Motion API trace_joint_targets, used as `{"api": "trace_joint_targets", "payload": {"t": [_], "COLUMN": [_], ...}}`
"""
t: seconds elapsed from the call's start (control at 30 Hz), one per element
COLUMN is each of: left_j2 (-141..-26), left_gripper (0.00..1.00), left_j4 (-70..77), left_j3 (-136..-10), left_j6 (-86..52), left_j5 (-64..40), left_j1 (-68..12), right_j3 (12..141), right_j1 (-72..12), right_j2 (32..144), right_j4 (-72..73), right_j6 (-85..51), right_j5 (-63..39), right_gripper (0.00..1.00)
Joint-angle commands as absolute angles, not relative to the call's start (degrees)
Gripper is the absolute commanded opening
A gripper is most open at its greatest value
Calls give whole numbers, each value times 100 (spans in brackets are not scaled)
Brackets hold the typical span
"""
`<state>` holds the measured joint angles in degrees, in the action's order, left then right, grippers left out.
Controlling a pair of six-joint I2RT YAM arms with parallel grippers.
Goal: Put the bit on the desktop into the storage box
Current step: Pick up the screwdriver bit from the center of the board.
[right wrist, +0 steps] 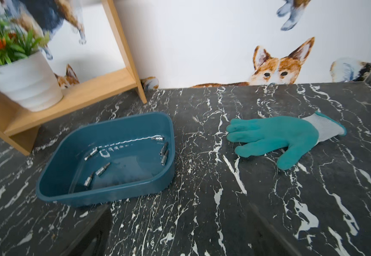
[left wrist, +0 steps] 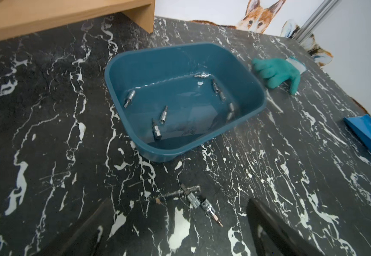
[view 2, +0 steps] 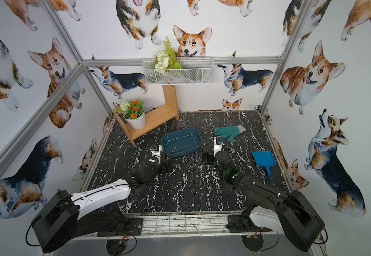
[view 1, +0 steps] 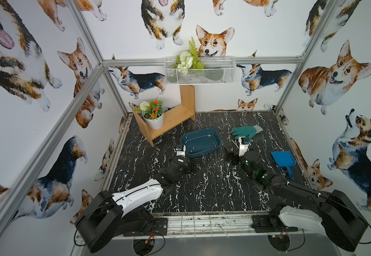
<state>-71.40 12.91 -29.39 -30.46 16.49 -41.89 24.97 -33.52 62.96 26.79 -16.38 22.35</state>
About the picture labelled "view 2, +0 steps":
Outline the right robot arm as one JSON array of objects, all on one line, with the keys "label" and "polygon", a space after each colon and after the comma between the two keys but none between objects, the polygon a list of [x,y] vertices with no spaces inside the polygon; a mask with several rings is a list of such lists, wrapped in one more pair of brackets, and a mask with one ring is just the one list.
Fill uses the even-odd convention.
[{"label": "right robot arm", "polygon": [[216,154],[204,152],[202,159],[214,167],[228,190],[253,203],[248,207],[247,218],[254,226],[283,233],[294,247],[303,252],[307,252],[326,230],[325,223],[301,192],[280,191],[255,182],[251,176],[234,167],[226,150]]}]

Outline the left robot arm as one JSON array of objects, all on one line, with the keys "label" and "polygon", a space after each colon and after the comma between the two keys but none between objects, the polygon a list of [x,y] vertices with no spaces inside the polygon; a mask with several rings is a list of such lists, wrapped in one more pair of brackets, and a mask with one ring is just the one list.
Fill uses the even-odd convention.
[{"label": "left robot arm", "polygon": [[159,174],[167,171],[161,154],[160,149],[153,148],[138,169],[102,187],[81,193],[56,193],[28,227],[36,235],[38,247],[43,253],[50,253],[83,235],[123,233],[127,219],[122,213],[101,213],[98,209],[134,197],[152,185]]}]

